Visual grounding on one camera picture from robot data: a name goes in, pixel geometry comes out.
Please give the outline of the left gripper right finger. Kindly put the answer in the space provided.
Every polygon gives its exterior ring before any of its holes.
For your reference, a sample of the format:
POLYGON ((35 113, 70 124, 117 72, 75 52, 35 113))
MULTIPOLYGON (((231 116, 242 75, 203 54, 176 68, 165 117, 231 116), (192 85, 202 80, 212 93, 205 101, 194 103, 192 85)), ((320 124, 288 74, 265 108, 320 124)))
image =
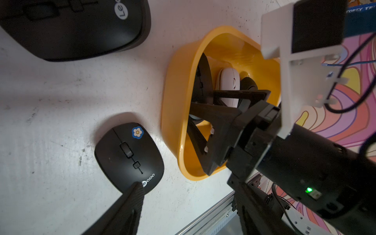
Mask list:
POLYGON ((282 221, 266 201, 266 193, 231 174, 228 185, 235 191, 236 210, 245 235, 292 235, 293 230, 282 221))

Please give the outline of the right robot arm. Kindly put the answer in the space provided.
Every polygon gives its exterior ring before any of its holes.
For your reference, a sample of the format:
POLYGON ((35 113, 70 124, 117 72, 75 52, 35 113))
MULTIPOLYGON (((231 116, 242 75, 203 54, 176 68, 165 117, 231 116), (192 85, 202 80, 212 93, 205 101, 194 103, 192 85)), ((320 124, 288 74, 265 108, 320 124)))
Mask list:
POLYGON ((354 153, 301 126, 278 137, 281 110, 270 92, 212 91, 193 98, 187 132, 207 175, 221 165, 246 235, 293 235, 267 202, 247 184, 253 170, 345 235, 376 232, 376 164, 366 147, 354 153))

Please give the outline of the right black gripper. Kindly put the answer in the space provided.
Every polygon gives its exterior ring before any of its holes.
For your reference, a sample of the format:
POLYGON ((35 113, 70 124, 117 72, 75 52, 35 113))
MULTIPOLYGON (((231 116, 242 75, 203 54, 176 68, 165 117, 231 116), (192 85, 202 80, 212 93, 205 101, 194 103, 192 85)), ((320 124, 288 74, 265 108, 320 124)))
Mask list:
POLYGON ((190 114, 208 121, 214 132, 206 139, 189 118, 187 133, 205 174, 212 175, 225 162, 230 144, 226 141, 232 124, 238 139, 228 153, 230 181, 245 181, 270 149, 281 129, 281 109, 267 103, 269 90, 214 90, 213 97, 239 99, 237 108, 192 102, 190 114))

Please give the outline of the black slim mouse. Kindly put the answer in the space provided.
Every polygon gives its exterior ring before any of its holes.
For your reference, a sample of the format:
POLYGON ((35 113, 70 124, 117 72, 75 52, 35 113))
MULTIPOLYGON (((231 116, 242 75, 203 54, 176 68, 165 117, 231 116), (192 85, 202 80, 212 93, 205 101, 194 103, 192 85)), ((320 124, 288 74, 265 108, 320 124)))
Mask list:
MULTIPOLYGON (((250 77, 245 77, 240 81, 240 90, 258 90, 258 87, 255 83, 255 81, 250 77)), ((245 112, 248 110, 249 106, 251 105, 251 101, 248 99, 239 99, 238 102, 238 109, 242 112, 245 112)))

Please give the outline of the white mouse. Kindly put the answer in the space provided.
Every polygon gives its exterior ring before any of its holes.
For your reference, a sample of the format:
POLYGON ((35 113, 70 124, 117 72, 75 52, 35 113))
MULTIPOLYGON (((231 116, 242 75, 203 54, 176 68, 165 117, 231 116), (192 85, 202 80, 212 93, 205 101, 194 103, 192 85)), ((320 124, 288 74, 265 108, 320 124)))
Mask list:
MULTIPOLYGON (((238 71, 233 68, 223 68, 217 76, 215 89, 222 91, 239 91, 240 75, 238 71)), ((238 99, 221 98, 221 100, 227 107, 238 107, 238 99)))

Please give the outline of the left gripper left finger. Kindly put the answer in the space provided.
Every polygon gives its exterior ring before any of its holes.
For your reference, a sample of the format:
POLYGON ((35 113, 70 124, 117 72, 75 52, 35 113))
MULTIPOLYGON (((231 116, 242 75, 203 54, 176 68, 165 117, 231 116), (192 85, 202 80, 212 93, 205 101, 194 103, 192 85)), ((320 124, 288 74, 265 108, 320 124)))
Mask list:
POLYGON ((140 182, 130 188, 83 234, 135 235, 137 233, 145 190, 140 182))

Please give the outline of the black flower sticker mouse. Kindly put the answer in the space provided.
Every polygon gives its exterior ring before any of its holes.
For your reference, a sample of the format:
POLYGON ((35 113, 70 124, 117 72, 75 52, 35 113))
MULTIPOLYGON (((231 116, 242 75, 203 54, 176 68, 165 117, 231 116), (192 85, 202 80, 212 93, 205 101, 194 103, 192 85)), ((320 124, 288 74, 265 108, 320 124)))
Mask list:
POLYGON ((148 194, 164 174, 159 149, 146 129, 136 122, 110 129, 97 143, 95 157, 103 173, 122 193, 140 182, 148 194))

